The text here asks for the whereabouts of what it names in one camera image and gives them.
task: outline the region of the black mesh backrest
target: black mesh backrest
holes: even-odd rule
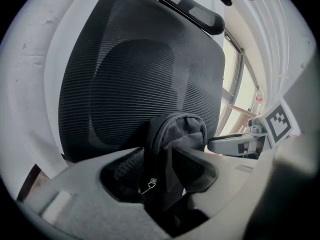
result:
[[[99,0],[70,55],[59,100],[64,155],[78,162],[143,146],[151,118],[176,111],[216,132],[225,56],[156,0]]]

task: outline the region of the plastic bottle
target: plastic bottle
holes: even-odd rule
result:
[[[254,102],[252,105],[251,113],[255,114],[256,116],[259,115],[262,102],[264,100],[264,91],[259,88],[255,93]]]

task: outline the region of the window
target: window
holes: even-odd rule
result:
[[[246,60],[244,49],[238,45],[228,30],[225,31],[223,52],[225,68],[220,119],[216,136],[230,134],[241,115],[240,112],[229,108],[228,105],[250,111],[258,89],[256,78],[248,60]]]

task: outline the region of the window frame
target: window frame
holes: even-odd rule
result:
[[[226,89],[222,88],[222,98],[226,99],[228,104],[234,105],[238,97],[245,65],[255,85],[255,92],[259,89],[259,85],[255,77],[254,71],[246,57],[245,49],[243,49],[239,45],[239,43],[236,41],[236,39],[232,36],[232,34],[227,29],[225,29],[224,31],[224,37],[237,51],[237,59],[236,59],[236,65],[233,73],[230,91],[227,91]],[[254,99],[255,97],[253,96],[252,102],[251,102],[251,108],[252,108]],[[232,112],[232,109],[226,109],[226,111],[221,114],[219,119],[219,124],[215,133],[216,136],[219,136],[223,131],[231,115],[231,112]]]

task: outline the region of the zipper pull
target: zipper pull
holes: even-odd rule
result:
[[[157,185],[157,179],[156,178],[151,178],[150,182],[148,183],[148,187],[149,188],[146,191],[142,192],[141,195],[144,195],[149,190],[152,190],[156,185]]]

